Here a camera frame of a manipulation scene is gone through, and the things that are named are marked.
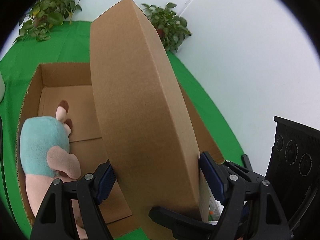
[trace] circular lens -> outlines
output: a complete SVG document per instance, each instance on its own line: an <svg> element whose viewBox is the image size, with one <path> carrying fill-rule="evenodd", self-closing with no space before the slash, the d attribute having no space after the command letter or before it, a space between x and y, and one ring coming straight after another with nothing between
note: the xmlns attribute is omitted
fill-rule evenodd
<svg viewBox="0 0 320 240"><path fill-rule="evenodd" d="M278 151L281 151L283 148L283 137L281 135L277 139L276 147Z"/></svg>
<svg viewBox="0 0 320 240"><path fill-rule="evenodd" d="M290 141L285 150L285 159L290 165L294 164L298 156L298 146L295 142Z"/></svg>
<svg viewBox="0 0 320 240"><path fill-rule="evenodd" d="M302 176L307 176L312 167L312 159L309 154L304 154L299 163L299 171Z"/></svg>

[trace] metal screw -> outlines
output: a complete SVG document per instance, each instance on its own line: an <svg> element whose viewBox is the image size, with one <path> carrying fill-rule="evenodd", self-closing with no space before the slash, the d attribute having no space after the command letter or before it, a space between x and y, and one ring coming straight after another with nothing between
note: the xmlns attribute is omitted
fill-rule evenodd
<svg viewBox="0 0 320 240"><path fill-rule="evenodd" d="M237 181L237 180L238 180L238 176L235 175L235 174L231 174L231 175L229 176L229 178L230 178L231 180L233 180L233 181Z"/></svg>
<svg viewBox="0 0 320 240"><path fill-rule="evenodd" d="M90 180L90 179L92 179L93 178L93 175L91 174L91 173L88 173L88 174L86 174L85 176L84 176L84 179L85 180Z"/></svg>
<svg viewBox="0 0 320 240"><path fill-rule="evenodd" d="M264 186L269 186L269 185L270 185L270 181L267 180L267 179L264 179L264 180L262 181L262 184L263 184Z"/></svg>
<svg viewBox="0 0 320 240"><path fill-rule="evenodd" d="M58 185L60 183L61 179L55 179L52 184L53 185Z"/></svg>

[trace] green tablecloth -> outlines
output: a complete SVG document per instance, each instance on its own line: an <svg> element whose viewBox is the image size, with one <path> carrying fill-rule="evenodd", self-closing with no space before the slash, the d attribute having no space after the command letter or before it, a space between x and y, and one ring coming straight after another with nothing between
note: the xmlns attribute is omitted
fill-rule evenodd
<svg viewBox="0 0 320 240"><path fill-rule="evenodd" d="M89 62L90 22L73 22L52 31L52 38L44 42L27 40L12 46L0 62L0 71L6 85L0 116L3 122L3 168L0 173L0 197L11 211L26 236L31 228L25 215L17 184L15 143L21 103L31 76L39 63ZM180 84L194 103L210 134L226 159L241 164L243 151L215 104L185 68L180 60L168 53ZM120 238L147 239L141 229Z"/></svg>

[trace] brown box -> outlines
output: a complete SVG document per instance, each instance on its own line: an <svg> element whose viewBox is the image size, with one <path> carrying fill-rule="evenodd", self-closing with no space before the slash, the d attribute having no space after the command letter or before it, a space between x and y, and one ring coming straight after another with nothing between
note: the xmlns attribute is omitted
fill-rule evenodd
<svg viewBox="0 0 320 240"><path fill-rule="evenodd" d="M148 218L154 205L206 221L209 197L198 169L199 149L208 149L219 163L223 158L183 89L181 94L152 28L132 0L123 0L92 23L91 66L40 64L35 71L21 107L16 147L21 198L31 224L20 131L27 118L55 116L62 99L69 103L70 152L82 175L108 158L116 172L120 187L116 183L100 205L113 237L141 225L150 239L172 239Z"/></svg>

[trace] green plant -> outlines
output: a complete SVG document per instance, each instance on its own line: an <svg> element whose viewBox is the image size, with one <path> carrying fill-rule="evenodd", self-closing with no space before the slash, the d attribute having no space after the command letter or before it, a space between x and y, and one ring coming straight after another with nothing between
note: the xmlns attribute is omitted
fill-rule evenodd
<svg viewBox="0 0 320 240"><path fill-rule="evenodd" d="M176 53L178 47L183 43L187 36L191 36L191 32L187 29L187 21L185 18L177 15L172 8L177 5L169 2L165 8L157 7L154 4L142 4L144 12L152 23L162 41L164 49Z"/></svg>
<svg viewBox="0 0 320 240"><path fill-rule="evenodd" d="M76 1L81 0L38 0L29 11L20 19L19 37L16 41L25 40L28 36L35 37L37 41L46 41L51 38L50 29L54 25L62 25L63 20L69 18L69 24L73 13L82 10Z"/></svg>

